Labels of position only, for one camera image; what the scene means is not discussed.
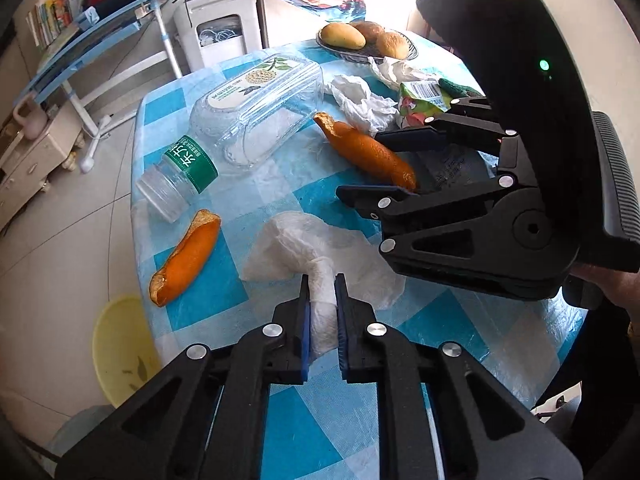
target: crumpled tissue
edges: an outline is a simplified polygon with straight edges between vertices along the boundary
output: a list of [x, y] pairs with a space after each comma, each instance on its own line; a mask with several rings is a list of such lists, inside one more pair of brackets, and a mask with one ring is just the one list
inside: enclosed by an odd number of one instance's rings
[[371, 137], [394, 124], [398, 114], [396, 101], [373, 94], [367, 82], [358, 76], [337, 75], [325, 83], [324, 93], [334, 96], [351, 126]]
[[376, 60], [369, 56], [369, 65], [373, 75], [396, 92], [400, 90], [400, 83], [407, 81], [438, 81], [437, 75], [423, 72], [404, 60], [392, 57], [385, 57], [381, 64], [376, 64]]
[[309, 276], [311, 359], [336, 348], [338, 320], [334, 280], [344, 273], [349, 295], [388, 308], [404, 292], [404, 276], [391, 270], [360, 231], [325, 224], [317, 216], [285, 211], [269, 219], [244, 264], [244, 281]]

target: yellow plastic basin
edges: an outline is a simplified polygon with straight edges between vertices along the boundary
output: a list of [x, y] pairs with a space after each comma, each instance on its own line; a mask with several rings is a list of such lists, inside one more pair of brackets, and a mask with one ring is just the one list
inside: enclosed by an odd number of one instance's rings
[[140, 298], [110, 301], [94, 327], [93, 354], [98, 382], [116, 408], [161, 368]]

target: barcode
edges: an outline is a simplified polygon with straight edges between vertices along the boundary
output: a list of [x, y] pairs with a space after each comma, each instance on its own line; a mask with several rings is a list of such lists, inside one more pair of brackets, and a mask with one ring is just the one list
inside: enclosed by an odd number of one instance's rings
[[434, 82], [413, 82], [410, 86], [411, 91], [420, 99], [433, 99], [434, 97], [440, 97], [440, 88], [438, 84]]

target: human hand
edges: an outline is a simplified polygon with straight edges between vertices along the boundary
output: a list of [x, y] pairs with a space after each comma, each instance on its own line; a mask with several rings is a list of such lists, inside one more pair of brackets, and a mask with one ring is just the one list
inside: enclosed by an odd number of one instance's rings
[[628, 312], [632, 322], [640, 322], [640, 274], [587, 264], [574, 264], [571, 274], [599, 286], [611, 303]]

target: tablecloth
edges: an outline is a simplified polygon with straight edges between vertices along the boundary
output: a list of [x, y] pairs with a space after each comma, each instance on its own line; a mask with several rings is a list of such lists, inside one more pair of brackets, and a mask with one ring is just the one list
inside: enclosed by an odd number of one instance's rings
[[[415, 66], [478, 88], [453, 54], [414, 34], [409, 37], [419, 51]], [[361, 230], [372, 243], [380, 243], [378, 222], [360, 218], [335, 197], [340, 184], [370, 181], [331, 149], [311, 121], [251, 178], [223, 192], [210, 186], [174, 224], [151, 211], [136, 189], [134, 183], [144, 169], [187, 132], [197, 98], [275, 52], [318, 62], [325, 81], [337, 74], [360, 75], [374, 93], [396, 97], [368, 66], [345, 62], [314, 41], [304, 41], [199, 70], [143, 99], [134, 137], [131, 216], [145, 311], [165, 364], [195, 342], [210, 348], [235, 343], [248, 330], [269, 322], [276, 304], [298, 296], [300, 277], [273, 283], [242, 282], [238, 277], [258, 232], [276, 213], [311, 213], [330, 225]], [[343, 117], [328, 96], [323, 108]], [[203, 207], [222, 217], [217, 245], [190, 288], [167, 307], [158, 308], [146, 294], [149, 280]], [[584, 312], [568, 306], [560, 294], [525, 303], [409, 278], [404, 294], [377, 316], [415, 342], [437, 346], [458, 341], [531, 407], [571, 348]], [[262, 478], [378, 478], [376, 410], [375, 386], [346, 384], [340, 379], [337, 352], [325, 354], [313, 362], [303, 386], [271, 387]]]

